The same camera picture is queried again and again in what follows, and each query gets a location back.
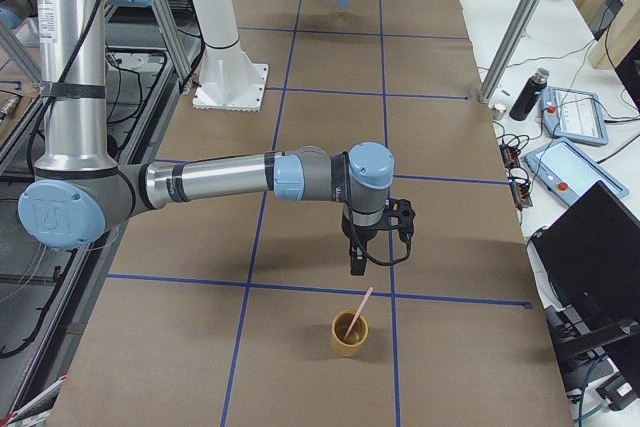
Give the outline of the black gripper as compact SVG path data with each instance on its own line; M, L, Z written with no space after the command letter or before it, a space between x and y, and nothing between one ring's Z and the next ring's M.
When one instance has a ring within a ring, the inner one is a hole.
M377 226L382 218L382 214L354 214L353 222L350 222L347 214L342 216L342 231L349 239L350 274L352 276L365 274L366 258L358 244L364 248L367 247L367 243L376 236Z

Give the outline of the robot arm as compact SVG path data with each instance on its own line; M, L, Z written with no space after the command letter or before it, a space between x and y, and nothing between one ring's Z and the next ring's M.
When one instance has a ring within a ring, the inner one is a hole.
M50 248L74 249L169 203L271 191L287 201L341 203L350 271L361 275L372 261L369 240L398 228L406 210L404 201L389 195L392 153L363 142L333 156L304 147L174 165L119 165L107 150L107 1L117 0L36 0L45 149L17 204L25 230Z

